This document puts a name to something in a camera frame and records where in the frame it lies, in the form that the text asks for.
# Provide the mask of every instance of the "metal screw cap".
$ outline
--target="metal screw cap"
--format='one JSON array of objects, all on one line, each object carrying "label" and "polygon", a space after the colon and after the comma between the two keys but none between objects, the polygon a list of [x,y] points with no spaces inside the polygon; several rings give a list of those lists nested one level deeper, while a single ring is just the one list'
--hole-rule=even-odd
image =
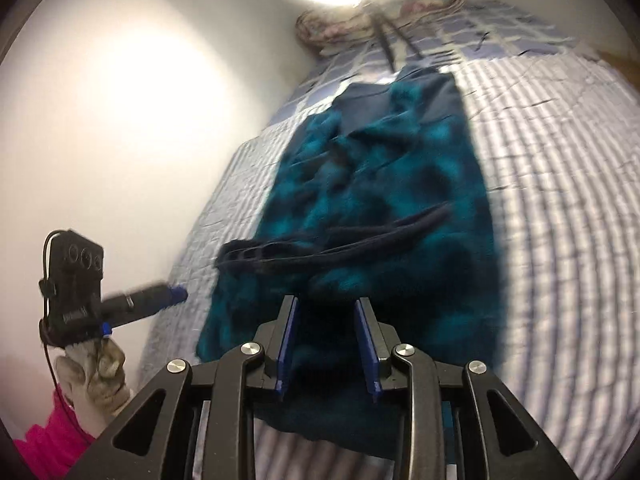
[{"label": "metal screw cap", "polygon": [[256,355],[260,351],[260,345],[254,341],[249,341],[248,343],[244,343],[240,349],[243,354]]},{"label": "metal screw cap", "polygon": [[469,371],[475,374],[484,374],[486,372],[486,364],[482,361],[471,361],[469,363]]},{"label": "metal screw cap", "polygon": [[169,370],[172,374],[179,374],[186,367],[187,363],[185,363],[182,359],[174,359],[173,361],[169,361],[166,369]]},{"label": "metal screw cap", "polygon": [[396,354],[401,355],[402,357],[409,357],[410,355],[415,354],[415,348],[409,343],[400,343],[396,346],[395,350]]}]

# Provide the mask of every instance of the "white work glove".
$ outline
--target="white work glove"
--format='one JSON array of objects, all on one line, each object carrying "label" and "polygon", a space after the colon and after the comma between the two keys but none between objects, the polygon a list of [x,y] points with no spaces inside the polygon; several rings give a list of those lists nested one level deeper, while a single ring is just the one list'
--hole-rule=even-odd
[{"label": "white work glove", "polygon": [[111,338],[65,348],[56,358],[60,389],[74,407],[80,427],[97,438],[129,402],[124,352]]}]

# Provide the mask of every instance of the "black gripper frame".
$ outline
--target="black gripper frame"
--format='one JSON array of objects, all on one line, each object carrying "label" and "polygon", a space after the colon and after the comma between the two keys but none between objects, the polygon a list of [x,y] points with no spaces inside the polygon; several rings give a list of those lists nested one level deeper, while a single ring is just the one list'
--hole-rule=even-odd
[{"label": "black gripper frame", "polygon": [[[191,367],[172,361],[82,455],[67,480],[191,480],[203,403],[210,400],[202,480],[254,480],[254,402],[287,389],[298,301],[253,343]],[[397,352],[398,335],[378,323],[367,298],[355,305],[367,387],[406,409],[396,480],[444,480],[443,400],[454,413],[459,480],[574,480],[540,427],[489,371],[434,362],[418,349]]]}]

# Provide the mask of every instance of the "pink sleeve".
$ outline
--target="pink sleeve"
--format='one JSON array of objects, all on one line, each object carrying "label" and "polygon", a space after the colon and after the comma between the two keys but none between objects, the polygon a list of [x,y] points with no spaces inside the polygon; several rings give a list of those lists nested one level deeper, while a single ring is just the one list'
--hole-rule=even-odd
[{"label": "pink sleeve", "polygon": [[53,412],[49,415],[47,425],[32,426],[24,440],[14,440],[15,446],[38,480],[58,480],[78,461],[82,453],[95,439],[82,432],[76,420],[74,410],[60,405],[60,400],[53,392]]}]

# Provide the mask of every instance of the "blue checkered fabric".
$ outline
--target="blue checkered fabric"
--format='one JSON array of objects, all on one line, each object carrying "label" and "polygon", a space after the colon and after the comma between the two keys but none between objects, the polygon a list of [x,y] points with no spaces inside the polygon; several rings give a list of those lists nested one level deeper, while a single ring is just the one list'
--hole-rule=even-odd
[{"label": "blue checkered fabric", "polygon": [[[378,319],[433,358],[495,359],[503,324],[492,217],[451,74],[405,69],[389,86],[352,84],[289,143],[255,234],[301,253],[331,246],[336,228],[390,226],[442,203],[447,221],[395,251],[328,269],[226,270],[197,347],[222,357],[274,319],[286,294],[301,320],[285,402],[256,414],[282,431],[391,457],[399,413],[366,392],[353,303],[369,296]],[[224,255],[238,248],[230,242]]]}]

